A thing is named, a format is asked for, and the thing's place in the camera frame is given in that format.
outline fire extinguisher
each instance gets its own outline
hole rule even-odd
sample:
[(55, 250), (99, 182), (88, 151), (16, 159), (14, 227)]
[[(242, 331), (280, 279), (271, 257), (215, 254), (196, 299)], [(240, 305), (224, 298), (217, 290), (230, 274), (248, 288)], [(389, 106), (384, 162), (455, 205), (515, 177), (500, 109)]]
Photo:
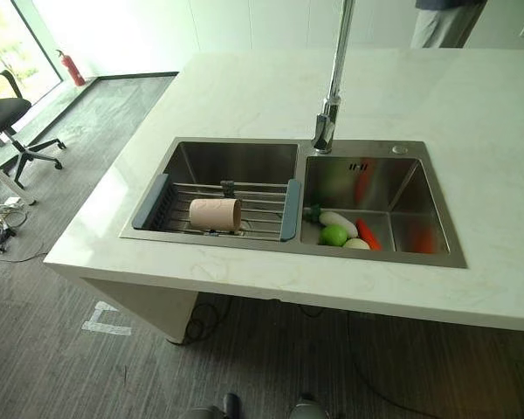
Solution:
[(72, 76), (73, 82), (76, 84), (76, 86), (83, 86), (86, 81), (83, 77), (81, 77), (81, 74), (79, 74), (78, 67), (76, 67), (76, 65), (73, 63), (70, 56), (65, 55), (61, 50), (56, 51), (59, 52), (60, 62), (68, 69), (68, 72)]

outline countertop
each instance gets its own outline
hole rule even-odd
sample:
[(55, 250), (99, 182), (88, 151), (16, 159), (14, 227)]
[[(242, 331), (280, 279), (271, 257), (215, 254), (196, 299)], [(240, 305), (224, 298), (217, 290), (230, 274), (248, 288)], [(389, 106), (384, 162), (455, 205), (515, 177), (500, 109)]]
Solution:
[(176, 136), (310, 139), (332, 57), (193, 58), (45, 263), (82, 278), (524, 330), (524, 51), (347, 57), (335, 139), (424, 141), (468, 269), (119, 237)]

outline dish rack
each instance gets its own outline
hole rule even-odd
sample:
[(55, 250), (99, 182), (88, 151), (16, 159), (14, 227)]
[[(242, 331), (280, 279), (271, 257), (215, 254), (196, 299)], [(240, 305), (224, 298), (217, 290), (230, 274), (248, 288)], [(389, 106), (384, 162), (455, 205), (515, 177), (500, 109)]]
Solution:
[[(241, 202), (238, 231), (199, 230), (190, 224), (189, 206), (197, 198), (235, 198)], [(155, 178), (132, 227), (137, 230), (197, 234), (212, 237), (285, 242), (295, 237), (300, 205), (300, 182), (287, 184), (223, 180), (219, 184), (172, 182)]]

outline chrome faucet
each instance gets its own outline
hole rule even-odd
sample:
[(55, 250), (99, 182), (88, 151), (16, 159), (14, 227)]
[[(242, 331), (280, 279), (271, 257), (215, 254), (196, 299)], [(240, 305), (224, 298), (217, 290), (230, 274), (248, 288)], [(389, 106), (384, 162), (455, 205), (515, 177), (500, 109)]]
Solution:
[(340, 108), (340, 82), (343, 72), (343, 63), (348, 49), (349, 28), (353, 16), (355, 0), (343, 0), (340, 17), (340, 33), (334, 56), (334, 68), (332, 69), (332, 80), (328, 96), (324, 99), (322, 112), (316, 115), (316, 129), (312, 141), (314, 149), (321, 154), (332, 151), (332, 140), (334, 139), (335, 119)]

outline white wall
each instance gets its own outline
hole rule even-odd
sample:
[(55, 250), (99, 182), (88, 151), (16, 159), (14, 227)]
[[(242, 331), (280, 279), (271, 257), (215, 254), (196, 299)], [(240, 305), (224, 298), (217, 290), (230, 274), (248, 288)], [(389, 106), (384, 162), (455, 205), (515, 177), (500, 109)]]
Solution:
[[(33, 0), (84, 75), (180, 71), (196, 52), (333, 48), (341, 0)], [(415, 0), (357, 0), (352, 48), (409, 45)], [(524, 48), (524, 0), (489, 0), (469, 46)]]
[(488, 0), (466, 46), (524, 50), (523, 26), (524, 0)]

